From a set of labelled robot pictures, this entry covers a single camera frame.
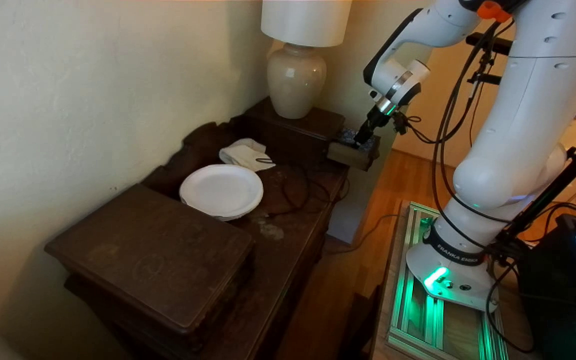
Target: wooden box lid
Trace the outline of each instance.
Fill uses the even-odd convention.
[[[251,236],[137,184],[46,244],[69,271],[192,333],[252,250]]]

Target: green led light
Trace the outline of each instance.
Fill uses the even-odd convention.
[[[425,285],[426,289],[432,289],[435,281],[437,281],[442,276],[446,275],[446,273],[448,273],[448,268],[445,268],[443,266],[435,269],[435,271],[433,271],[432,274],[426,277],[425,280],[423,281],[423,284]]]

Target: white cloth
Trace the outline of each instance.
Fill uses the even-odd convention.
[[[275,166],[275,164],[269,163],[271,160],[266,155],[266,146],[249,138],[238,139],[230,146],[219,150],[219,159],[224,164],[244,167],[255,173]]]

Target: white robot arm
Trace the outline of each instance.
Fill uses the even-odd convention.
[[[428,75],[418,63],[403,68],[393,61],[397,47],[458,43],[480,22],[473,9],[482,3],[437,0],[406,19],[364,70],[381,96],[356,141],[385,125],[384,117],[406,105]],[[576,0],[528,0],[513,16],[516,36],[494,107],[454,173],[455,196],[468,207],[453,198],[423,243],[406,254],[410,271],[431,296],[478,310],[486,308],[493,284],[481,246],[506,224],[471,208],[501,219],[519,214],[562,171],[566,153],[558,141],[576,114]],[[434,276],[439,270],[441,276]],[[495,307],[491,302],[489,308]]]

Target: table lamp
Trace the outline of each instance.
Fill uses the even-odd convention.
[[[313,108],[326,80],[326,63],[314,48],[342,43],[350,0],[263,0],[261,30],[284,42],[268,59],[274,110],[301,119]]]

